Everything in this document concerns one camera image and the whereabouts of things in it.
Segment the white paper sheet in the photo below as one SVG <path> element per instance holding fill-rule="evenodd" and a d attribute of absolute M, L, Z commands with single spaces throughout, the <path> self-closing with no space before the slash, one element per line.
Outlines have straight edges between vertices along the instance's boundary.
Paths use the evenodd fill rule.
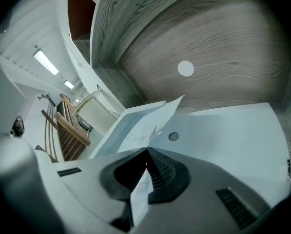
<path fill-rule="evenodd" d="M 163 127 L 175 114 L 182 98 L 183 96 L 144 116 L 123 140 L 118 153 L 148 147 L 151 140 L 161 133 Z"/>
<path fill-rule="evenodd" d="M 153 191 L 151 176 L 147 169 L 135 189 L 130 194 L 131 212 L 134 226 L 137 226 L 146 215 L 149 207 L 148 197 Z"/>

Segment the ceiling light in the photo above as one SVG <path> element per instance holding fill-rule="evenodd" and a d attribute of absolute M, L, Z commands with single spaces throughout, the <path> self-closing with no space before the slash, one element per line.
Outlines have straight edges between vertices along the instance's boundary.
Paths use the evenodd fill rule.
<path fill-rule="evenodd" d="M 41 49 L 38 49 L 34 53 L 34 58 L 39 61 L 39 63 L 44 66 L 48 71 L 50 71 L 52 74 L 56 75 L 58 73 L 58 70 L 56 67 L 49 61 L 49 59 L 44 55 Z"/>
<path fill-rule="evenodd" d="M 64 82 L 64 84 L 68 86 L 70 89 L 73 89 L 74 87 L 73 84 L 71 84 L 69 81 Z"/>

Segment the black vent grille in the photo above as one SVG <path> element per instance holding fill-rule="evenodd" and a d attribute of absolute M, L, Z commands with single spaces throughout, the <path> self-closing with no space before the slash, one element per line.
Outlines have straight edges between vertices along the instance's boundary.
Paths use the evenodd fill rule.
<path fill-rule="evenodd" d="M 257 220 L 229 189 L 218 190 L 216 193 L 240 229 L 244 229 Z"/>
<path fill-rule="evenodd" d="M 157 157 L 153 152 L 149 151 L 151 159 L 147 163 L 148 170 L 151 175 L 154 189 L 165 186 L 175 176 L 175 168 L 165 160 Z"/>
<path fill-rule="evenodd" d="M 64 171 L 59 171 L 59 172 L 58 172 L 58 175 L 59 175 L 60 177 L 63 177 L 63 176 L 67 176 L 67 175 L 75 174 L 75 173 L 79 173 L 79 172 L 82 172 L 82 170 L 79 169 L 78 167 L 76 167 L 76 168 L 73 168 L 73 169 L 68 169 L 68 170 L 64 170 Z"/>
<path fill-rule="evenodd" d="M 57 112 L 59 112 L 61 115 L 64 115 L 62 101 L 57 105 Z"/>

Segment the wooden slat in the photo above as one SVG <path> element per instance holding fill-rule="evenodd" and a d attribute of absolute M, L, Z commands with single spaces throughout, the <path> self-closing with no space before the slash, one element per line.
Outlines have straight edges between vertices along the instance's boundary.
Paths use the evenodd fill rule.
<path fill-rule="evenodd" d="M 75 115 L 71 116 L 73 119 L 73 122 L 75 123 L 75 127 L 83 134 L 83 128 L 79 125 L 78 120 Z"/>
<path fill-rule="evenodd" d="M 63 152 L 66 149 L 66 147 L 69 146 L 70 143 L 72 143 L 72 141 L 74 139 L 75 139 L 74 136 L 72 136 L 71 134 L 68 135 L 67 139 L 62 143 L 62 150 L 63 150 Z"/>
<path fill-rule="evenodd" d="M 93 67 L 96 74 L 126 108 L 144 104 L 144 98 L 122 68 L 111 60 Z"/>
<path fill-rule="evenodd" d="M 64 127 L 70 134 L 72 134 L 79 141 L 84 143 L 86 147 L 90 145 L 90 140 L 84 137 L 81 133 L 79 133 L 77 129 L 73 127 L 59 112 L 56 112 L 55 118 L 62 125 L 62 127 Z"/>
<path fill-rule="evenodd" d="M 66 134 L 66 130 L 62 128 L 60 125 L 58 125 L 58 137 L 62 138 Z"/>
<path fill-rule="evenodd" d="M 67 106 L 67 104 L 66 104 L 66 101 L 63 101 L 63 108 L 64 108 L 64 113 L 65 113 L 65 115 L 66 115 L 66 119 L 67 119 L 67 121 L 68 121 L 69 123 L 72 124 L 72 122 L 71 122 L 71 118 L 70 118 L 70 115 L 69 115 L 69 113 L 68 113 L 68 106 Z"/>
<path fill-rule="evenodd" d="M 45 118 L 52 124 L 52 126 L 54 126 L 55 129 L 58 129 L 58 126 L 55 124 L 55 122 L 50 118 L 50 116 L 48 116 L 48 114 L 46 113 L 46 111 L 44 111 L 42 109 L 41 113 L 43 114 L 43 116 L 45 116 Z"/>
<path fill-rule="evenodd" d="M 64 138 L 60 138 L 61 147 L 63 147 L 70 137 L 72 137 L 72 135 L 67 131 L 67 135 Z"/>
<path fill-rule="evenodd" d="M 125 25 L 145 0 L 99 0 L 93 15 L 91 66 L 106 60 Z"/>
<path fill-rule="evenodd" d="M 51 159 L 52 163 L 58 162 L 55 158 L 53 158 L 52 156 L 50 156 L 41 146 L 37 145 L 35 147 L 35 150 L 39 150 L 39 151 L 45 152 L 49 156 L 49 158 Z"/>
<path fill-rule="evenodd" d="M 62 106 L 63 106 L 64 118 L 67 119 L 67 117 L 66 117 L 66 109 L 65 109 L 65 103 L 64 103 L 64 101 L 62 101 Z"/>
<path fill-rule="evenodd" d="M 51 110 L 52 110 L 52 104 L 50 101 L 49 101 L 49 104 L 50 104 L 50 108 L 48 107 L 47 115 L 50 115 Z M 51 140 L 50 140 L 50 122 L 48 122 L 48 140 L 49 140 L 50 156 L 52 157 L 52 148 L 51 148 Z"/>
<path fill-rule="evenodd" d="M 66 160 L 68 160 L 68 155 L 74 150 L 75 148 L 78 149 L 79 145 L 83 145 L 78 139 L 74 139 L 74 141 L 71 143 L 71 145 L 69 147 L 66 148 L 65 152 L 64 152 L 64 157 L 66 158 Z"/>
<path fill-rule="evenodd" d="M 67 135 L 68 135 L 68 131 L 63 127 L 61 127 L 61 128 L 64 130 L 64 134 L 62 134 L 62 136 L 60 136 L 59 139 L 65 139 L 67 137 Z"/>
<path fill-rule="evenodd" d="M 126 23 L 144 1 L 98 0 L 93 16 L 90 64 L 125 107 L 139 106 L 144 99 L 119 66 L 104 62 L 113 53 Z"/>
<path fill-rule="evenodd" d="M 74 109 L 74 106 L 72 105 L 72 103 L 63 94 L 60 94 L 60 97 L 62 98 L 62 100 L 64 100 L 67 103 L 67 106 Z"/>
<path fill-rule="evenodd" d="M 67 105 L 66 105 L 66 110 L 67 110 L 67 115 L 68 115 L 68 118 L 69 118 L 69 120 L 70 120 L 70 123 L 72 124 L 72 126 L 75 127 L 75 124 L 74 124 L 74 122 L 73 122 L 73 120 L 72 120 L 72 117 L 71 117 L 70 107 L 67 106 Z"/>
<path fill-rule="evenodd" d="M 81 132 L 81 134 L 82 134 L 84 137 L 88 137 L 87 131 L 84 130 L 84 129 L 80 126 L 80 124 L 79 124 L 79 122 L 78 122 L 78 119 L 77 119 L 76 115 L 73 115 L 72 117 L 74 118 L 74 120 L 75 120 L 75 122 L 76 122 L 76 125 L 78 126 L 78 129 L 79 129 L 79 131 Z"/>
<path fill-rule="evenodd" d="M 81 132 L 81 127 L 79 126 L 78 121 L 76 120 L 75 121 L 75 118 L 72 116 L 72 112 L 71 112 L 71 109 L 69 108 L 68 109 L 68 113 L 69 113 L 69 116 L 70 116 L 70 119 L 71 119 L 71 122 L 72 122 L 72 125 L 79 131 Z"/>
<path fill-rule="evenodd" d="M 48 120 L 46 118 L 46 121 L 45 121 L 45 126 L 44 126 L 44 148 L 45 148 L 45 151 L 47 152 L 47 123 L 48 123 Z"/>
<path fill-rule="evenodd" d="M 55 104 L 52 103 L 52 111 L 51 111 L 51 121 L 53 122 L 53 111 L 54 111 L 54 106 Z M 53 144 L 53 153 L 54 153 L 54 158 L 57 160 L 58 157 L 57 157 L 57 153 L 56 153 L 56 148 L 55 148 L 55 144 L 54 144 L 54 136 L 53 136 L 53 124 L 51 126 L 51 136 L 52 136 L 52 144 Z"/>
<path fill-rule="evenodd" d="M 84 149 L 85 149 L 85 146 L 81 144 L 79 148 L 75 150 L 75 152 L 72 154 L 69 160 L 74 160 L 74 158 L 77 158 Z"/>
<path fill-rule="evenodd" d="M 66 133 L 64 134 L 64 136 L 62 136 L 62 137 L 59 138 L 60 142 L 61 143 L 64 143 L 68 139 L 69 135 L 70 135 L 70 133 L 68 131 L 66 131 Z"/>

